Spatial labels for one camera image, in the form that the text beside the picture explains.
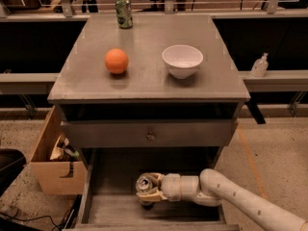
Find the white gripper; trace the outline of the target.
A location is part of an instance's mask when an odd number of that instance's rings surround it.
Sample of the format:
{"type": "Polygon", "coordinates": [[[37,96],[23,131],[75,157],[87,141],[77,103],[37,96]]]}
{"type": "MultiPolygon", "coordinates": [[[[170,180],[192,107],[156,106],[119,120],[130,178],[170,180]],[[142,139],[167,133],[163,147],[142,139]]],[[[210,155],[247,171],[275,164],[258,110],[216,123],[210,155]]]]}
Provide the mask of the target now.
{"type": "Polygon", "coordinates": [[[193,201],[200,191],[197,176],[181,176],[180,174],[145,173],[141,176],[142,187],[160,186],[149,192],[138,192],[137,197],[143,202],[193,201]]]}

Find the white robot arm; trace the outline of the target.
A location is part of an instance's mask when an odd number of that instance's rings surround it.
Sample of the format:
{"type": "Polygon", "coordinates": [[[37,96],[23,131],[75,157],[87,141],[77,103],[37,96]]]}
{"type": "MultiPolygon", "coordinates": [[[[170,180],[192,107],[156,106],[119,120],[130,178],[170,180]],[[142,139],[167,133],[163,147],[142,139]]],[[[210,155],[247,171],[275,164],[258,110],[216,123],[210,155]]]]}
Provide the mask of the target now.
{"type": "Polygon", "coordinates": [[[308,231],[307,220],[240,187],[210,168],[203,169],[199,176],[144,173],[136,182],[136,191],[141,203],[190,201],[216,207],[224,199],[265,231],[308,231]]]}

